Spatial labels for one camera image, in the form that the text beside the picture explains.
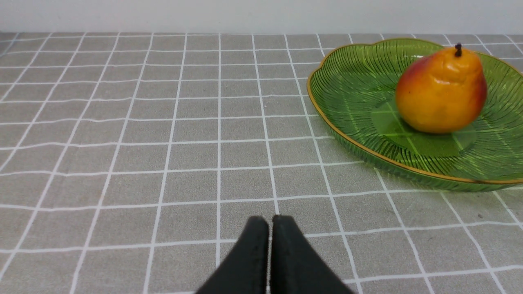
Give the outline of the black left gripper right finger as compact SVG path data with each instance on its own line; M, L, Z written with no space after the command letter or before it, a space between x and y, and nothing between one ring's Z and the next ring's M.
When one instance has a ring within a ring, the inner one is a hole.
M274 215L272 294L353 294L310 245L292 216Z

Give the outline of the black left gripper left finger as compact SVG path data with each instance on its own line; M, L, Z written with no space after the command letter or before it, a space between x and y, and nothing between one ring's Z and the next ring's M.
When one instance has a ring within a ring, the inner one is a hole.
M241 236L198 294L264 294L267 283L269 225L250 216Z

